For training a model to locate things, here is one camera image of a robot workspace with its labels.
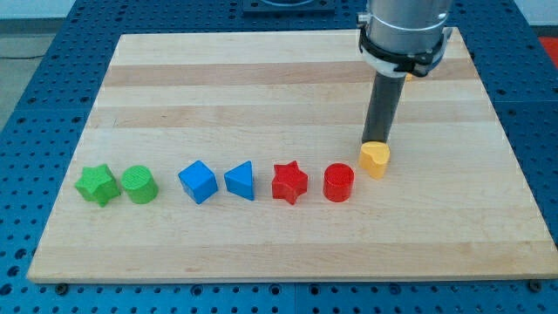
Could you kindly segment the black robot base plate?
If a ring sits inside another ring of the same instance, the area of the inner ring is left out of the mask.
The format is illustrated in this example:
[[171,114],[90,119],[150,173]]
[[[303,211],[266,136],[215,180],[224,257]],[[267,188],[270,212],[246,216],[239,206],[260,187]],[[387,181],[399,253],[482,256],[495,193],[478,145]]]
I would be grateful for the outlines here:
[[244,13],[332,12],[335,0],[242,0]]

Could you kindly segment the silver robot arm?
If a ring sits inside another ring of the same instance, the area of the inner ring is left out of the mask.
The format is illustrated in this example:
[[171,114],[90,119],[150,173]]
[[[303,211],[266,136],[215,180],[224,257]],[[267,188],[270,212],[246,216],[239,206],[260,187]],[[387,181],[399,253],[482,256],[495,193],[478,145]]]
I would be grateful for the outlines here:
[[424,77],[441,61],[452,30],[451,0],[368,0],[357,13],[358,49],[380,74]]

